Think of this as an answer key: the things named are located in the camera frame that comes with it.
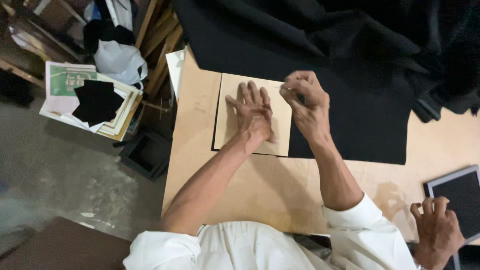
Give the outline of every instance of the shirt sleeve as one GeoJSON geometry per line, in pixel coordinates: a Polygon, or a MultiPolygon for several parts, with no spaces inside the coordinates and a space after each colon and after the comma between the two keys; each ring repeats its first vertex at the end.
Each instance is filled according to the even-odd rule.
{"type": "Polygon", "coordinates": [[[323,213],[331,235],[331,264],[343,269],[416,269],[399,229],[366,194],[348,210],[323,206],[323,213]]]}
{"type": "Polygon", "coordinates": [[[194,269],[200,254],[198,237],[181,233],[143,232],[123,260],[127,270],[194,269]]]}

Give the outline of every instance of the white shirt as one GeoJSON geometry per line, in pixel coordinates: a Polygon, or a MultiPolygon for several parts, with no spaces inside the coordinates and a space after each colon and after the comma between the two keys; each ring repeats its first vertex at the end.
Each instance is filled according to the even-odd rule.
{"type": "Polygon", "coordinates": [[[197,236],[143,232],[130,246],[128,270],[413,270],[398,228],[365,194],[351,209],[323,206],[332,255],[323,261],[289,235],[257,222],[202,226],[197,236]]]}

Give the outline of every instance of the gray floor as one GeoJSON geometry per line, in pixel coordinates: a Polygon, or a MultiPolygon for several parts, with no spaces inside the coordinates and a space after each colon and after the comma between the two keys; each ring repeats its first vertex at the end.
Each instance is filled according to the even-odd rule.
{"type": "Polygon", "coordinates": [[[165,177],[118,163],[115,141],[0,103],[0,229],[62,216],[124,239],[159,220],[165,177]]]}

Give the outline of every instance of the black frame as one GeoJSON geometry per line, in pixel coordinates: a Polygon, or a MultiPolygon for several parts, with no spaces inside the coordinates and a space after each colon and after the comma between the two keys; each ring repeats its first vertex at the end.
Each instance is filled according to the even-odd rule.
{"type": "MultiPolygon", "coordinates": [[[[448,174],[446,176],[443,176],[443,177],[440,177],[438,179],[435,179],[435,180],[432,180],[430,182],[427,182],[427,183],[424,183],[423,184],[423,189],[425,190],[425,195],[429,196],[429,197],[432,197],[432,198],[435,198],[435,194],[433,193],[433,187],[437,186],[437,185],[440,185],[440,184],[443,184],[445,182],[448,182],[448,181],[451,181],[451,180],[454,180],[460,176],[463,176],[463,175],[466,175],[466,174],[469,174],[469,173],[472,173],[472,172],[477,172],[477,180],[479,182],[479,186],[480,186],[480,168],[478,165],[472,165],[468,168],[465,168],[463,170],[459,170],[459,171],[456,171],[456,172],[453,172],[451,174],[448,174]]],[[[477,239],[480,238],[480,233],[468,238],[465,240],[465,245],[468,244],[468,243],[471,243],[477,239]]]]}

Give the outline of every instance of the wristwatch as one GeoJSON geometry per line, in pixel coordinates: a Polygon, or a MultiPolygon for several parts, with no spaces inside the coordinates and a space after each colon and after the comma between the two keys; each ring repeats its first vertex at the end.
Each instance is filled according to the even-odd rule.
{"type": "Polygon", "coordinates": [[[428,270],[425,267],[423,267],[421,264],[419,264],[419,262],[417,262],[415,258],[412,258],[412,259],[413,259],[413,262],[415,263],[415,266],[417,267],[416,268],[417,270],[428,270]]]}

